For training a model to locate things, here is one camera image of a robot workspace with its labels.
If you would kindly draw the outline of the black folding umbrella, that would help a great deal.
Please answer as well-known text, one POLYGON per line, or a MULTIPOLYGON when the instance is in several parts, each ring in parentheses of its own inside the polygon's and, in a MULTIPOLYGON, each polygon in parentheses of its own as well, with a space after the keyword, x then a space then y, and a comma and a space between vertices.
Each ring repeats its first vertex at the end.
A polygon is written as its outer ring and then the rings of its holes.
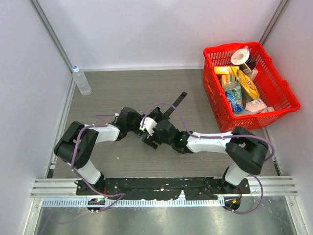
POLYGON ((187 96, 187 92, 182 92, 180 96, 174 101, 173 104, 171 103, 158 103, 154 105, 147 113, 147 117, 152 118, 157 123, 162 120, 169 120, 170 115, 173 113, 173 111, 176 110, 176 108, 179 106, 179 104, 184 100, 184 98, 187 96), (160 105, 167 105, 169 108, 162 112, 160 105))

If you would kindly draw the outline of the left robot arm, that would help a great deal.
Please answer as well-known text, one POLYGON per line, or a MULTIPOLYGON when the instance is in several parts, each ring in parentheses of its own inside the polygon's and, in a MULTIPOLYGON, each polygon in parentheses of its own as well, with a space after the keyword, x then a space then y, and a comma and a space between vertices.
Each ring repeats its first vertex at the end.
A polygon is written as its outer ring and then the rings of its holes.
POLYGON ((143 115, 124 107, 111 123, 85 125, 74 121, 54 147, 54 154, 67 163, 95 193, 104 193, 105 177, 91 162, 94 146, 100 142, 120 141, 129 132, 142 134, 139 129, 143 115))

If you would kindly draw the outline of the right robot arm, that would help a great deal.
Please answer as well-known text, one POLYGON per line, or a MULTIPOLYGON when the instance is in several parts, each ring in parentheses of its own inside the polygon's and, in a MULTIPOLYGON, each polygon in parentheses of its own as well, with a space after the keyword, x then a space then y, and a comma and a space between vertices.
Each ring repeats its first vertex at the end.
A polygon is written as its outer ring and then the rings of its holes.
POLYGON ((225 170, 221 179, 221 186, 226 192, 235 191, 248 175, 260 174, 268 152, 265 140, 243 127, 226 133, 202 134, 180 131, 168 120, 156 122, 147 117, 141 121, 139 129, 147 132, 143 141, 154 149, 167 144, 180 154, 227 154, 233 164, 225 170))

